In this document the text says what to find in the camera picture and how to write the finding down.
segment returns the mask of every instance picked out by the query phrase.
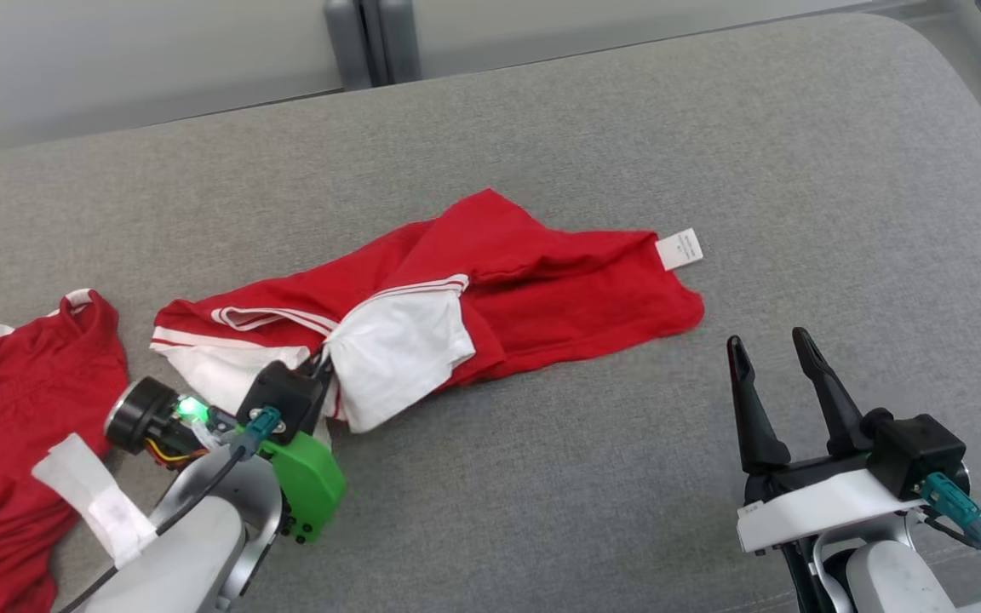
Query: white tape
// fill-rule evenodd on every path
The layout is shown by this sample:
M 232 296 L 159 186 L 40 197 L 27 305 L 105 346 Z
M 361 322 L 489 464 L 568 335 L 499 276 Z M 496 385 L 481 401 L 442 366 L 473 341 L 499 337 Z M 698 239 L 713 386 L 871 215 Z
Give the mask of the white tape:
M 70 434 L 32 467 L 32 476 L 63 497 L 89 525 L 117 568 L 139 558 L 156 539 L 153 524 L 77 434 Z

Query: white label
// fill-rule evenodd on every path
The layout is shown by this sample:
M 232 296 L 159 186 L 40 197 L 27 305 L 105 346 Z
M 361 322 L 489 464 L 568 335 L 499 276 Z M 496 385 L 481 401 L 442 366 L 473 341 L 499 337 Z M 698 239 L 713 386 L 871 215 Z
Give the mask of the white label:
M 702 248 L 698 247 L 694 228 L 688 228 L 657 241 L 657 255 L 661 256 L 661 263 L 664 264 L 666 271 L 701 260 Z
M 744 516 L 751 515 L 759 509 L 763 508 L 763 501 L 753 501 L 752 504 L 746 507 L 741 507 L 737 509 L 737 517 L 743 518 Z

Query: gray fabric surface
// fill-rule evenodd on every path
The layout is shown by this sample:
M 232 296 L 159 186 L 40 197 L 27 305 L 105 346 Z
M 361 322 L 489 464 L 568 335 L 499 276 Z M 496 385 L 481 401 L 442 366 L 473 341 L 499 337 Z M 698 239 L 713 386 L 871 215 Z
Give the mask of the gray fabric surface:
M 981 501 L 981 109 L 926 40 L 824 16 L 0 154 L 0 322 L 95 287 L 132 376 L 153 314 L 324 263 L 493 186 L 564 229 L 694 226 L 689 334 L 441 393 L 365 435 L 319 543 L 280 539 L 240 610 L 795 610 L 739 551 L 725 338 L 795 457 L 826 431 L 789 340 L 865 410 L 929 411 Z M 140 504 L 169 481 L 117 458 Z M 929 529 L 958 603 L 981 554 Z M 105 556 L 75 530 L 63 596 Z

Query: wall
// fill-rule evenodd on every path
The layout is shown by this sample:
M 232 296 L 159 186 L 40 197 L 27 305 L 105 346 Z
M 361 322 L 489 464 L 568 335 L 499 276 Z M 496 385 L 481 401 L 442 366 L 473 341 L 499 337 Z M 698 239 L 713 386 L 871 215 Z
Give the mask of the wall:
M 0 146 L 338 89 L 324 0 L 0 0 Z
M 522 65 L 865 0 L 413 0 L 424 77 Z

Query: wire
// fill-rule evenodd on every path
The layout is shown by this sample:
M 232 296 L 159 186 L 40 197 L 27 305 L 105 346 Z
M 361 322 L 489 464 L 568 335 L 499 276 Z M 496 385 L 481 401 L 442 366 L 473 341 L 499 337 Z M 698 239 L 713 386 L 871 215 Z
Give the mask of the wire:
M 171 463 L 168 463 L 168 462 L 164 461 L 164 459 L 161 459 L 160 457 L 158 457 L 157 451 L 153 450 L 153 448 L 151 446 L 147 445 L 145 447 L 146 447 L 146 452 L 149 455 L 151 455 L 151 458 L 153 458 L 153 461 L 155 461 L 156 463 L 158 463 L 158 465 L 164 466 L 164 467 L 168 468 L 169 470 L 172 470 L 172 469 L 175 469 L 176 468 L 176 466 L 171 465 Z
M 923 524 L 926 524 L 926 526 L 929 526 L 930 528 L 934 528 L 934 530 L 943 533 L 943 535 L 949 536 L 949 538 L 957 542 L 966 544 L 967 547 L 978 548 L 976 547 L 976 544 L 972 543 L 971 540 L 964 536 L 961 532 L 953 530 L 949 526 L 945 526 L 945 524 L 939 523 L 939 521 L 932 517 L 926 517 L 926 519 L 923 520 Z
M 172 513 L 172 515 L 168 516 L 168 518 L 164 520 L 160 526 L 153 531 L 153 533 L 155 533 L 156 536 L 161 536 L 168 532 L 170 528 L 174 527 L 178 521 L 184 519 L 184 516 L 190 513 L 192 509 L 203 500 L 203 498 L 210 496 L 210 492 L 213 492 L 214 488 L 217 488 L 219 482 L 221 482 L 222 479 L 225 478 L 231 470 L 233 470 L 234 466 L 237 466 L 237 462 L 241 461 L 242 456 L 244 456 L 244 447 L 238 447 L 232 454 L 230 454 L 228 461 L 223 463 L 221 469 L 218 470 L 218 473 L 215 473 L 215 476 L 211 477 L 210 481 L 207 481 L 207 484 L 203 487 L 203 489 L 196 493 L 195 496 L 192 496 L 190 500 L 184 503 L 179 509 L 176 509 L 176 513 Z M 59 613 L 71 613 L 72 610 L 76 610 L 78 606 L 81 606 L 86 600 L 89 600 L 89 597 L 92 597 L 97 590 L 101 589 L 105 583 L 109 582 L 109 579 L 112 579 L 118 570 L 119 568 L 116 566 L 109 568 L 109 570 L 105 570 L 104 575 L 98 577 L 97 581 L 93 582 L 93 585 L 86 588 L 85 591 L 79 594 L 77 598 L 72 600 L 70 604 L 63 606 L 62 609 L 59 609 Z
M 155 456 L 156 459 L 159 459 L 160 461 L 166 463 L 190 461 L 190 459 L 199 458 L 207 454 L 207 450 L 195 450 L 192 451 L 191 454 L 187 454 L 186 456 L 167 456 L 164 454 L 164 451 L 162 451 L 160 447 L 157 446 L 157 442 L 153 441 L 152 438 L 146 439 L 146 446 L 148 447 L 149 451 L 151 451 L 152 456 Z

